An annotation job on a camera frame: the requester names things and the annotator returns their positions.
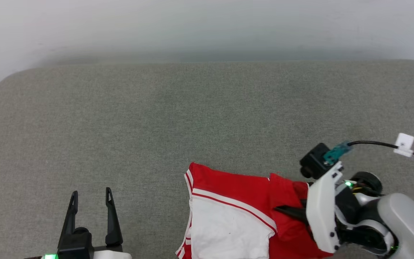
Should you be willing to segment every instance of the wire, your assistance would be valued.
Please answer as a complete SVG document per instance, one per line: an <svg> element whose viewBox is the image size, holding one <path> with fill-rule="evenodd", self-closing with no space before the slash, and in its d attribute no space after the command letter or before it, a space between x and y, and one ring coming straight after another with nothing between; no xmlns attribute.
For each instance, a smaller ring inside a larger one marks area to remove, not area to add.
<svg viewBox="0 0 414 259"><path fill-rule="evenodd" d="M354 146L357 144L371 144L371 145L378 145L378 146L387 146L387 147L391 147L393 149L398 149L399 147L393 144L388 144L388 143L384 143L384 142L379 142L379 141L367 141L367 140L359 140L359 141L352 141L350 143L348 143L348 146Z"/></svg>

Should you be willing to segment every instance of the white cable tag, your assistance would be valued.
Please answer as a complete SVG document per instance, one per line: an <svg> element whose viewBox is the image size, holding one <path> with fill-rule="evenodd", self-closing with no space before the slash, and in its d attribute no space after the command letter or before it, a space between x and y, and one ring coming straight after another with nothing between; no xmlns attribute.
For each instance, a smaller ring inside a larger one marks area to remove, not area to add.
<svg viewBox="0 0 414 259"><path fill-rule="evenodd" d="M411 150L413 142L413 136L407 135L405 133L399 133L399 136L396 140L396 146L398 146L399 148L394 149L394 153L401 154L406 157L411 157L413 155L413 151Z"/></svg>

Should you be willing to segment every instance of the red and white shirt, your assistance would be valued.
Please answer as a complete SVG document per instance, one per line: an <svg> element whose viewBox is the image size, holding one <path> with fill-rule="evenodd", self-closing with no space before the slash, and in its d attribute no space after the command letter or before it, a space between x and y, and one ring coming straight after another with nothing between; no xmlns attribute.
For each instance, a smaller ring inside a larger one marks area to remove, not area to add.
<svg viewBox="0 0 414 259"><path fill-rule="evenodd" d="M184 175L189 220L179 259L299 259L331 256L320 251L303 223L273 210L301 207L308 185L276 174L230 174L191 163Z"/></svg>

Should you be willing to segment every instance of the black wheel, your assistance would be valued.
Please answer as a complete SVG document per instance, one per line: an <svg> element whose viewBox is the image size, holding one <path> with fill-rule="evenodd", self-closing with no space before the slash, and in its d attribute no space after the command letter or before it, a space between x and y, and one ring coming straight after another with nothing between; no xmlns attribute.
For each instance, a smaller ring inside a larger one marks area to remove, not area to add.
<svg viewBox="0 0 414 259"><path fill-rule="evenodd" d="M383 185L381 184L381 181L378 179L378 177L376 177L376 175L372 173L357 172L353 177L351 177L350 180L365 184L367 187L379 194L383 191Z"/></svg>

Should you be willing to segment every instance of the gray fabric surface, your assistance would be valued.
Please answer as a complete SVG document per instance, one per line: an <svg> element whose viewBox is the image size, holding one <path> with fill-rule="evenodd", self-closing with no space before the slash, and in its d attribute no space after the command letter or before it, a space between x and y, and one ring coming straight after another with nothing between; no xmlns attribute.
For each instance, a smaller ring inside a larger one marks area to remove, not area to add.
<svg viewBox="0 0 414 259"><path fill-rule="evenodd" d="M0 83L0 258L56 251L74 190L76 226L106 234L111 187L135 259L175 258L191 161L304 180L319 142L414 136L414 61L78 65ZM345 176L376 173L414 199L414 158L356 146ZM354 247L336 258L373 258Z"/></svg>

